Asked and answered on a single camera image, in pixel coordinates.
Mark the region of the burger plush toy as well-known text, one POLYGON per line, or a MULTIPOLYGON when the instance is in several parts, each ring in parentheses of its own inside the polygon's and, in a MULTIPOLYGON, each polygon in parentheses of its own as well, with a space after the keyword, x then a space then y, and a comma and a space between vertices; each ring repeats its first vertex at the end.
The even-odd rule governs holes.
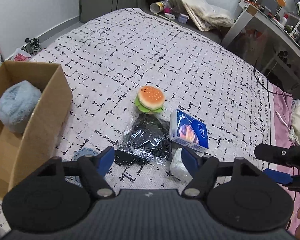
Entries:
POLYGON ((139 89, 134 104, 142 113, 157 114, 163 111, 164 102, 165 96, 160 89, 143 86, 139 89))

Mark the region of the pink bed sheet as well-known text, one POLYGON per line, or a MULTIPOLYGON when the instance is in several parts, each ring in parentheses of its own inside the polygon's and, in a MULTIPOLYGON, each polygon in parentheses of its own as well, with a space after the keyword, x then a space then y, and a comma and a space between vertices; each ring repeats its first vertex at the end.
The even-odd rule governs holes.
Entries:
MULTIPOLYGON (((270 84, 269 90, 275 94, 273 96, 274 110, 272 111, 272 117, 274 118, 274 136, 276 146, 282 148, 290 148, 294 145, 289 138, 289 130, 283 124, 281 119, 287 124, 288 127, 291 125, 291 112, 292 112, 292 102, 293 99, 290 97, 290 94, 283 92, 276 85, 270 84)), ((300 225, 300 219, 297 219, 296 212, 300 207, 300 192, 289 191, 286 187, 283 187, 291 196, 294 201, 294 211, 290 218, 291 223, 288 231, 292 234, 295 233, 296 228, 300 225)))

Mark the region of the white desk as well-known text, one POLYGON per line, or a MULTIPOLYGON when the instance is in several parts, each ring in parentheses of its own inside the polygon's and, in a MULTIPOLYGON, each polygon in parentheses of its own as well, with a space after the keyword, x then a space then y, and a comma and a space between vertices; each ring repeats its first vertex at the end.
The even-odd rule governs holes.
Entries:
POLYGON ((237 42, 242 56, 263 74, 277 65, 275 74, 282 87, 300 99, 300 46, 279 23, 257 7, 241 0, 241 13, 221 41, 224 48, 234 49, 237 42))

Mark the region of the white black patterned bedspread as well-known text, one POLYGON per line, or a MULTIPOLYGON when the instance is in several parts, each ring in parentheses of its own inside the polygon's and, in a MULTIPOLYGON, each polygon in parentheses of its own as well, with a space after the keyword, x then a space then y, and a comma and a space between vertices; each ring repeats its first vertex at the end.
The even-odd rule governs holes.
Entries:
MULTIPOLYGON (((60 64, 72 92, 53 152, 63 160, 82 148, 117 148, 138 116, 137 92, 148 85, 165 96, 159 118, 168 120, 179 109, 206 124, 209 154, 268 166, 254 156, 256 145, 274 141, 266 78, 190 29, 121 9, 59 37, 26 62, 60 64)), ((0 236, 8 229, 0 203, 0 236)))

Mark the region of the paper cup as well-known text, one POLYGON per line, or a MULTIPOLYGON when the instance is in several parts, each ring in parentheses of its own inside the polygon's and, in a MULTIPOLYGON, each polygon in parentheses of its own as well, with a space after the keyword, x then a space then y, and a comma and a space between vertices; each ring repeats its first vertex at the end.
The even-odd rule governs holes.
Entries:
POLYGON ((160 2, 155 2, 155 3, 152 3, 150 6, 149 6, 149 9, 152 13, 154 14, 158 14, 162 11, 165 10, 165 8, 168 7, 168 4, 166 1, 160 1, 160 2))

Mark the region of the brown cardboard box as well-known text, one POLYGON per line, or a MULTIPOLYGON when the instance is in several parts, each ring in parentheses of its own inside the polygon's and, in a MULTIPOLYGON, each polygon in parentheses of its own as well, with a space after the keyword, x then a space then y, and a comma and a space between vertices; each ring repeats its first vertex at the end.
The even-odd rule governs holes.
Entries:
POLYGON ((5 61, 0 66, 0 98, 21 81, 42 96, 21 135, 0 121, 0 200, 53 155, 71 106, 72 92, 60 64, 5 61))

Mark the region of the white wrapped soft item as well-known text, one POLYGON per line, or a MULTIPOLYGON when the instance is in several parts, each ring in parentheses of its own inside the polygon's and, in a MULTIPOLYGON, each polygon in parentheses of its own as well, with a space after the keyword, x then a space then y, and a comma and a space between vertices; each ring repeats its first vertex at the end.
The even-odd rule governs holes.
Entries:
POLYGON ((181 151, 182 148, 178 148, 175 150, 170 164, 170 172, 175 178, 185 183, 189 183, 192 180, 192 176, 190 175, 190 173, 188 172, 188 170, 182 162, 181 151))

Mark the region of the fluffy blue plush toy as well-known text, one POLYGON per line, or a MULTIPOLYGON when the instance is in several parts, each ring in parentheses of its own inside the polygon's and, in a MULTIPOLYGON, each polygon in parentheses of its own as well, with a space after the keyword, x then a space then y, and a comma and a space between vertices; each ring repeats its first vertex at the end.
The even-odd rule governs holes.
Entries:
POLYGON ((23 134, 41 96, 27 80, 11 86, 0 98, 0 121, 10 132, 23 134))

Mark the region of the black item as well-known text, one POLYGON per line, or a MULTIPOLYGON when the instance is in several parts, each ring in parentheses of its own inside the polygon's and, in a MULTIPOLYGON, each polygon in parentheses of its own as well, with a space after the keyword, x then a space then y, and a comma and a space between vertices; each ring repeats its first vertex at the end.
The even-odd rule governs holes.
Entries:
POLYGON ((169 122, 154 115, 139 114, 124 131, 115 150, 117 165, 166 165, 172 160, 169 122))

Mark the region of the blue crochet coaster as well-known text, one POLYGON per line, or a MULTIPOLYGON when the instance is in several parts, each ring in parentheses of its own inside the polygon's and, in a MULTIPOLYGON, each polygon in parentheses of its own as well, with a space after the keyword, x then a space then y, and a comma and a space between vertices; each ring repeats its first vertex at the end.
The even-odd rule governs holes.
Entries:
POLYGON ((78 150, 77 152, 74 153, 73 157, 72 157, 72 161, 77 161, 80 157, 82 156, 85 156, 85 155, 88 155, 88 156, 97 156, 98 153, 93 150, 93 149, 90 149, 90 148, 82 148, 80 150, 78 150))

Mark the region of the blue tissue pack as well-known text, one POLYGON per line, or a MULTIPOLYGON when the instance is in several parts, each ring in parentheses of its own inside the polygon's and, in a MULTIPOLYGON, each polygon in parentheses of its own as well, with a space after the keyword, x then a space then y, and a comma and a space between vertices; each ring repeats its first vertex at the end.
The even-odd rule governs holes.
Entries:
POLYGON ((176 109, 170 114, 170 141, 194 151, 204 153, 209 149, 206 124, 176 109))

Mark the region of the clear plastic bag bedside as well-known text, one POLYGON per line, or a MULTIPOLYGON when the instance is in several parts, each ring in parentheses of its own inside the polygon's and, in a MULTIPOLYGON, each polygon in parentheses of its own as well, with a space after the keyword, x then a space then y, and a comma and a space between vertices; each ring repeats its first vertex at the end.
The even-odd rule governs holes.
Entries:
POLYGON ((186 0, 185 3, 194 10, 202 20, 213 27, 232 27, 234 18, 231 12, 211 5, 206 0, 186 0))

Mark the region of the pink printed plastic bag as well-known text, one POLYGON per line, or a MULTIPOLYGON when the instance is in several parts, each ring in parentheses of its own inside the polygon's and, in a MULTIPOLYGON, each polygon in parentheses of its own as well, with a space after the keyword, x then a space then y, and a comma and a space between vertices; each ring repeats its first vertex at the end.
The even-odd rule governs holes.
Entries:
POLYGON ((17 48, 11 57, 12 61, 29 61, 31 59, 31 55, 23 49, 17 48))

